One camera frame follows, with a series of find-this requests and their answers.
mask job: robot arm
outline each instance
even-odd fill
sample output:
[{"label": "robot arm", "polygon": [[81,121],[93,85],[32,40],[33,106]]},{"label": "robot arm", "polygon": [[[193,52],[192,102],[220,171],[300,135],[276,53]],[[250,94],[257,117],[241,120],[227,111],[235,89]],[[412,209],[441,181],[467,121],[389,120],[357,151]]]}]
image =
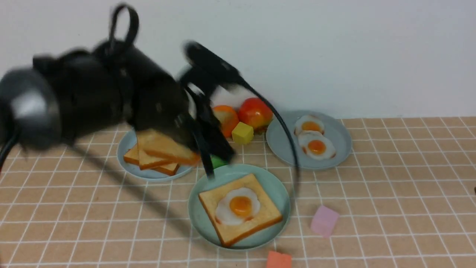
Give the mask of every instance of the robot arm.
[{"label": "robot arm", "polygon": [[[122,10],[129,11],[124,41],[114,38]],[[185,47],[190,68],[179,81],[134,46],[139,29],[135,10],[121,4],[112,15],[110,35],[91,52],[73,50],[58,58],[35,56],[31,67],[0,80],[0,168],[11,148],[45,151],[73,146],[93,132],[127,122],[136,131],[154,128],[201,154],[207,175],[210,155],[230,162],[235,152],[220,131],[210,97],[218,86],[241,85],[260,97],[291,135],[279,114],[240,76],[237,69],[196,42]],[[195,93],[190,84],[201,89]],[[189,111],[194,102],[196,116]],[[291,142],[298,167],[296,149]]]}]

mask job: egg yolk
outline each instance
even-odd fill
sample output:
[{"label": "egg yolk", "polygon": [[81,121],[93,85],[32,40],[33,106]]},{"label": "egg yolk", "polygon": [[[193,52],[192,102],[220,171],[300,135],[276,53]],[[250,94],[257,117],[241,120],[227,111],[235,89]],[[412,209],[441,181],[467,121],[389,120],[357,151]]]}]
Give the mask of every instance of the egg yolk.
[{"label": "egg yolk", "polygon": [[321,155],[326,151],[326,145],[320,140],[310,141],[307,147],[315,155]]},{"label": "egg yolk", "polygon": [[313,122],[313,121],[306,121],[306,122],[302,123],[301,128],[304,131],[321,132],[321,127],[319,126],[319,124],[316,123],[316,122]]},{"label": "egg yolk", "polygon": [[252,208],[251,199],[246,196],[236,196],[230,201],[230,209],[238,217],[247,217]]}]

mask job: white wall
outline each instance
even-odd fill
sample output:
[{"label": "white wall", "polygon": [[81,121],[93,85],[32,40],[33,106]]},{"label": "white wall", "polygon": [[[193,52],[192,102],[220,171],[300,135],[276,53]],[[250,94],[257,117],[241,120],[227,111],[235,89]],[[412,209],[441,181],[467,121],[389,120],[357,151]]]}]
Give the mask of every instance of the white wall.
[{"label": "white wall", "polygon": [[[0,73],[92,47],[115,0],[0,1]],[[475,0],[129,0],[137,46],[177,75],[194,39],[280,108],[336,117],[476,115]],[[121,33],[127,16],[121,17]],[[218,103],[238,104],[221,92]]]}]

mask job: orange cube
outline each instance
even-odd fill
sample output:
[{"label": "orange cube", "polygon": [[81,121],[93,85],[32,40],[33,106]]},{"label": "orange cube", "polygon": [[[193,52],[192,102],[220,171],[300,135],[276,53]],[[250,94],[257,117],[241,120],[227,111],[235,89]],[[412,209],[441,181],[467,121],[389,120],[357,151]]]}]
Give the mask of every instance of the orange cube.
[{"label": "orange cube", "polygon": [[268,253],[268,262],[266,263],[266,268],[291,268],[291,262],[291,255],[270,251]]}]

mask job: plate rim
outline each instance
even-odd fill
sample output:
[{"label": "plate rim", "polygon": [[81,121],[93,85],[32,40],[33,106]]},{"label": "plate rim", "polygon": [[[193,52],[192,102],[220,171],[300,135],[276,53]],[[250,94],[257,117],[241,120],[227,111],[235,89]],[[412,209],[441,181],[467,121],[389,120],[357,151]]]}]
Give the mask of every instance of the plate rim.
[{"label": "plate rim", "polygon": [[235,252],[244,252],[244,251],[249,251],[249,250],[254,250],[254,249],[258,249],[260,247],[263,247],[269,243],[271,243],[274,239],[276,239],[278,236],[280,236],[284,230],[286,229],[286,227],[288,226],[289,224],[289,220],[291,219],[291,198],[289,197],[289,192],[288,190],[286,189],[286,187],[284,186],[283,182],[278,178],[276,177],[274,174],[272,174],[271,172],[269,172],[268,170],[266,170],[265,168],[262,168],[262,167],[259,167],[259,166],[255,166],[255,165],[249,165],[249,164],[232,164],[232,165],[224,165],[224,166],[221,166],[221,167],[217,167],[215,169],[218,170],[218,169],[225,169],[225,168],[233,168],[235,166],[243,166],[243,167],[252,167],[252,168],[257,168],[257,169],[261,169],[261,170],[264,170],[266,172],[268,172],[270,175],[272,175],[277,181],[279,181],[280,185],[283,187],[284,189],[284,192],[286,192],[286,196],[288,197],[288,205],[287,205],[287,209],[289,211],[288,213],[288,216],[286,217],[286,220],[285,220],[285,223],[283,225],[283,227],[281,228],[281,230],[272,238],[270,239],[269,241],[261,244],[261,245],[258,245],[258,246],[255,246],[255,247],[249,247],[249,248],[228,248],[228,247],[223,247],[221,245],[217,245],[211,241],[209,241],[208,239],[206,239],[197,229],[197,227],[195,226],[195,224],[193,223],[193,220],[192,220],[192,217],[191,217],[191,209],[190,209],[190,206],[191,206],[191,198],[192,198],[192,193],[194,192],[194,189],[195,187],[197,187],[197,184],[198,184],[198,181],[199,180],[202,180],[202,179],[207,179],[207,176],[206,175],[203,175],[202,177],[200,177],[200,179],[198,179],[194,186],[192,187],[191,191],[190,191],[190,194],[188,196],[188,201],[187,201],[187,210],[188,210],[188,217],[189,217],[189,220],[190,220],[190,225],[192,226],[192,228],[198,233],[198,235],[203,239],[205,240],[207,243],[209,243],[210,245],[213,245],[215,247],[218,247],[220,248],[220,250],[224,249],[224,250],[228,250],[228,251],[235,251]]},{"label": "plate rim", "polygon": [[[330,168],[333,168],[333,167],[336,167],[340,164],[342,164],[344,161],[346,161],[349,156],[352,154],[352,147],[353,147],[353,141],[352,141],[352,136],[350,135],[350,132],[349,130],[346,128],[346,126],[344,126],[343,123],[341,123],[338,119],[326,114],[326,113],[321,113],[321,112],[318,112],[318,111],[312,111],[312,110],[293,110],[293,111],[285,111],[285,112],[282,112],[280,114],[289,114],[289,113],[310,113],[310,114],[321,114],[321,115],[324,115],[324,116],[327,116],[331,119],[333,119],[334,121],[336,121],[337,123],[339,123],[340,125],[342,125],[342,127],[345,129],[345,132],[344,134],[347,135],[349,137],[349,141],[350,141],[350,144],[349,144],[349,149],[348,151],[346,152],[346,157],[342,158],[342,161],[340,162],[336,162],[335,164],[332,164],[332,165],[327,165],[327,166],[323,166],[323,167],[309,167],[309,166],[302,166],[302,164],[300,163],[300,166],[299,168],[300,169],[305,169],[305,170],[313,170],[313,171],[318,171],[318,170],[327,170],[327,169],[330,169]],[[273,147],[269,145],[268,143],[268,134],[269,134],[269,130],[270,130],[270,127],[272,126],[271,124],[278,124],[278,127],[282,127],[281,124],[279,124],[278,120],[276,118],[273,118],[273,121],[271,121],[271,123],[269,124],[268,126],[268,129],[266,130],[266,143],[268,144],[268,147],[271,149],[271,151],[273,152],[273,154],[279,158],[281,161],[283,161],[284,163],[287,163],[288,165],[291,165],[291,166],[294,166],[294,163],[291,163],[285,159],[283,159],[281,156],[279,156],[278,154],[276,154],[275,150],[273,150]]]},{"label": "plate rim", "polygon": [[175,175],[173,175],[173,176],[167,176],[167,177],[163,177],[163,178],[147,178],[147,177],[141,177],[141,176],[139,176],[139,175],[136,175],[136,174],[131,173],[131,172],[130,172],[129,170],[127,170],[127,169],[125,168],[125,166],[122,164],[122,162],[124,162],[124,159],[122,159],[122,160],[120,159],[120,155],[121,155],[121,154],[119,153],[119,148],[120,148],[121,143],[124,141],[124,139],[125,139],[128,135],[132,135],[132,134],[135,134],[134,130],[129,130],[129,131],[127,131],[127,133],[126,133],[126,134],[121,138],[121,140],[119,141],[118,147],[117,147],[117,149],[116,149],[116,158],[117,158],[117,160],[118,160],[120,166],[121,166],[128,174],[130,174],[130,175],[132,175],[132,176],[134,176],[134,177],[136,177],[136,178],[140,178],[140,179],[149,181],[149,182],[167,182],[167,181],[171,181],[171,180],[174,180],[174,179],[178,179],[178,178],[180,178],[180,177],[182,177],[182,176],[188,174],[188,173],[192,170],[192,166],[186,166],[186,167],[187,167],[186,170],[184,170],[184,171],[182,171],[182,172],[180,172],[180,173],[177,173],[177,174],[175,174]]}]

